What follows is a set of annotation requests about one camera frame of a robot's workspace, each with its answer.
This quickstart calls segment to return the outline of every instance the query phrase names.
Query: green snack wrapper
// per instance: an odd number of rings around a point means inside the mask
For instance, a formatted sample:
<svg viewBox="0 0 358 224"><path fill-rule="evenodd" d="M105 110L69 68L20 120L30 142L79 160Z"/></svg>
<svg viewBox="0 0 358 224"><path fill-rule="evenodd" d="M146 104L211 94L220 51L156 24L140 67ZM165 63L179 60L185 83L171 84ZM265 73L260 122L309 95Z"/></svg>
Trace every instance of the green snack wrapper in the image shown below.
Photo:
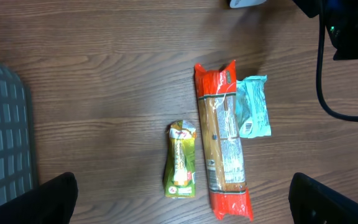
<svg viewBox="0 0 358 224"><path fill-rule="evenodd" d="M166 197L189 198L196 195L195 139L196 128L190 122L181 120L171 124L163 182Z"/></svg>

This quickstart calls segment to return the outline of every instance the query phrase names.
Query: red packaging end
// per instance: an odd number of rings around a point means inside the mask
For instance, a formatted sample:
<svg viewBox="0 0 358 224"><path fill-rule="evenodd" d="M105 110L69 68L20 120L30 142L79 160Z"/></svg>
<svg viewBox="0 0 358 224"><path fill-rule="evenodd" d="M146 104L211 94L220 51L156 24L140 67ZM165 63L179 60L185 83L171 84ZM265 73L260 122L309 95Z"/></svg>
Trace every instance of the red packaging end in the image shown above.
<svg viewBox="0 0 358 224"><path fill-rule="evenodd" d="M249 217L250 221L254 220L248 189L243 194L209 192L209 196L211 197L212 209L218 220L222 220L225 214L241 215Z"/></svg>

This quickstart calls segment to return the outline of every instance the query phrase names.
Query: black object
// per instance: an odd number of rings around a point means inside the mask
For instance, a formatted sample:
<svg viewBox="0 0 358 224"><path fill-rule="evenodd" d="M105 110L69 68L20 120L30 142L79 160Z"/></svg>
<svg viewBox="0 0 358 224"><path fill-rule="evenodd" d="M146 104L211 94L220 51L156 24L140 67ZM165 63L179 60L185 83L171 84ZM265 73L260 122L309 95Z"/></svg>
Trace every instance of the black object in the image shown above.
<svg viewBox="0 0 358 224"><path fill-rule="evenodd" d="M77 196L74 174L64 173L1 205L0 223L69 223Z"/></svg>
<svg viewBox="0 0 358 224"><path fill-rule="evenodd" d="M358 122L358 116L348 116L333 111L325 102L321 87L324 27L328 30L332 45L337 48L334 60L358 59L358 0L294 0L294 2L308 17L319 15L316 89L320 105L335 118Z"/></svg>
<svg viewBox="0 0 358 224"><path fill-rule="evenodd" d="M288 199L295 224L358 223L358 203L302 173L293 176Z"/></svg>

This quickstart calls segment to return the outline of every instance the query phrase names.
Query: red plastic wrapper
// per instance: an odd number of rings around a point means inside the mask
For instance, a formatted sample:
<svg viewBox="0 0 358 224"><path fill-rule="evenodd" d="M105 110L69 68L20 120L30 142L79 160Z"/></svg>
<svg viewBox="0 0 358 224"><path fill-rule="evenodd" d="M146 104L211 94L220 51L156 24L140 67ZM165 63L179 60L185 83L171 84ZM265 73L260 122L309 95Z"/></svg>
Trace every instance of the red plastic wrapper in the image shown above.
<svg viewBox="0 0 358 224"><path fill-rule="evenodd" d="M209 196L219 220L225 214L252 221L239 127L236 121L236 66L206 71L195 65L198 109L201 120Z"/></svg>

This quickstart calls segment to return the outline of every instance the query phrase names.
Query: spaghetti package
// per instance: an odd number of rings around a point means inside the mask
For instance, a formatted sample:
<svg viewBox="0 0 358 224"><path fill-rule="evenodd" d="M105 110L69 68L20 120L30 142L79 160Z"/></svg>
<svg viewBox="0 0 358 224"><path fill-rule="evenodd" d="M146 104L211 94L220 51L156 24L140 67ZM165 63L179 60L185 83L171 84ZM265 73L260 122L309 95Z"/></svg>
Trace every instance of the spaghetti package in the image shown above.
<svg viewBox="0 0 358 224"><path fill-rule="evenodd" d="M171 124L169 130L169 150L165 167L165 196L189 198L196 194L194 180L196 127L181 120Z"/></svg>
<svg viewBox="0 0 358 224"><path fill-rule="evenodd" d="M195 65L198 109L203 135L209 196L217 219L225 214L252 221L244 156L236 121L236 68L232 61L223 71Z"/></svg>

